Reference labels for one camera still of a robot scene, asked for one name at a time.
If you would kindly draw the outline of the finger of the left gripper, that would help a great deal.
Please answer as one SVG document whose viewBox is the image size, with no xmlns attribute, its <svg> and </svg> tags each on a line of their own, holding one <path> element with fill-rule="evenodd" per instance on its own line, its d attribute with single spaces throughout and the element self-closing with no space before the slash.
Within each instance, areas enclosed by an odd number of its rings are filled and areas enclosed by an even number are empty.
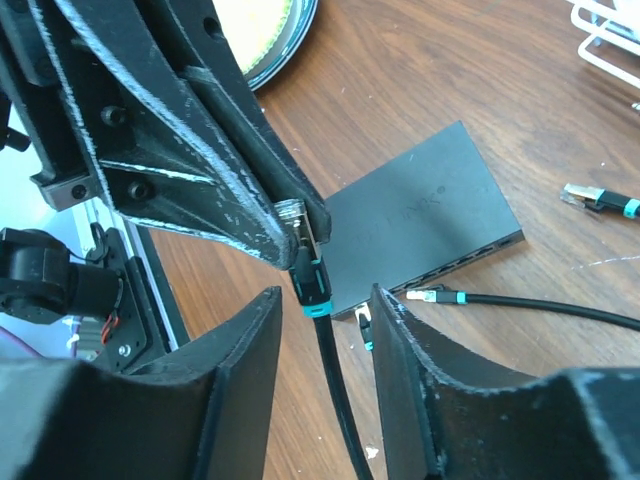
<svg viewBox="0 0 640 480">
<path fill-rule="evenodd" d="M 330 239 L 332 220 L 325 201 L 275 133 L 247 84 L 222 31 L 213 1 L 154 1 L 152 30 L 179 76 L 207 108 L 235 148 L 267 206 L 304 203 L 316 241 Z"/>
</svg>

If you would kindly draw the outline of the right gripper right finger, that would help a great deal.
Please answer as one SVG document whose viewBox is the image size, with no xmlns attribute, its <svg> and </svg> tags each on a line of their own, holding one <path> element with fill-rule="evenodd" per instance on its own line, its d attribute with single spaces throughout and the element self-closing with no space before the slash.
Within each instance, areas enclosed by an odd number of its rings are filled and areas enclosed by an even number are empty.
<svg viewBox="0 0 640 480">
<path fill-rule="evenodd" d="M 373 362 L 392 479 L 635 479 L 639 372 L 534 377 L 451 340 L 374 286 Z"/>
</svg>

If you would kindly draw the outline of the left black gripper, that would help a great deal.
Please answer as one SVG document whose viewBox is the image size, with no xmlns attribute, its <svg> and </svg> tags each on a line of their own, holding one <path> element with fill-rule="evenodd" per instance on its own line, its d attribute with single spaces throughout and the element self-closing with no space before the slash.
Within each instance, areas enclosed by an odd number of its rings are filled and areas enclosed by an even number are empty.
<svg viewBox="0 0 640 480">
<path fill-rule="evenodd" d="M 158 44 L 154 1 L 3 1 L 1 92 L 57 211 L 98 198 L 144 226 L 227 244 L 279 269 L 295 255 L 235 148 Z"/>
</svg>

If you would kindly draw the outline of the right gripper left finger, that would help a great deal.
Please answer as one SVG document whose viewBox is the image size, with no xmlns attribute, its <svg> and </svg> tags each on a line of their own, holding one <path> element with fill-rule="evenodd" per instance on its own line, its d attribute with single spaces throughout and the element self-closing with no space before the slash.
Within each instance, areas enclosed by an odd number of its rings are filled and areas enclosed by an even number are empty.
<svg viewBox="0 0 640 480">
<path fill-rule="evenodd" d="M 269 287 L 129 374 L 71 359 L 1 364 L 5 479 L 259 479 L 282 331 Z"/>
</svg>

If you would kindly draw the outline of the black network switch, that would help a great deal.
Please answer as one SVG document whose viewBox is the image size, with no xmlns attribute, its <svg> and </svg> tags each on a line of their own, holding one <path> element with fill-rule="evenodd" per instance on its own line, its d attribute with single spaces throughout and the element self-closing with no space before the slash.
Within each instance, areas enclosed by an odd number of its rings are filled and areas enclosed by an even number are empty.
<svg viewBox="0 0 640 480">
<path fill-rule="evenodd" d="M 522 227 L 462 122 L 456 122 L 326 200 L 322 247 L 333 314 L 397 294 L 524 239 Z"/>
</svg>

